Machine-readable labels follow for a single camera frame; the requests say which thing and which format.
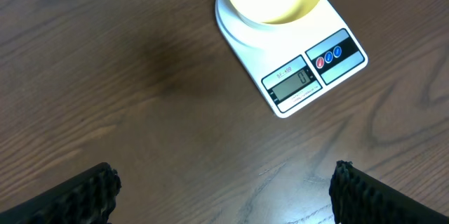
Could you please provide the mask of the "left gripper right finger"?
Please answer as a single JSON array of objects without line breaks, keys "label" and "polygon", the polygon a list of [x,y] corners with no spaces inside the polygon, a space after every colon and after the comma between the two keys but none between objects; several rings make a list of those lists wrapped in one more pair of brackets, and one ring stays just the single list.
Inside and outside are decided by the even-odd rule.
[{"label": "left gripper right finger", "polygon": [[334,221],[340,224],[448,224],[448,217],[338,161],[330,180]]}]

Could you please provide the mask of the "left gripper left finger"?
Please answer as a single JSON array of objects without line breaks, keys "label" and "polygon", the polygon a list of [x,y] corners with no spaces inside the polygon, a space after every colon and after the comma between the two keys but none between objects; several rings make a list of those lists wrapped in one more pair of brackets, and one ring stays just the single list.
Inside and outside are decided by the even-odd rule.
[{"label": "left gripper left finger", "polygon": [[103,162],[1,212],[1,222],[108,224],[120,189],[118,172]]}]

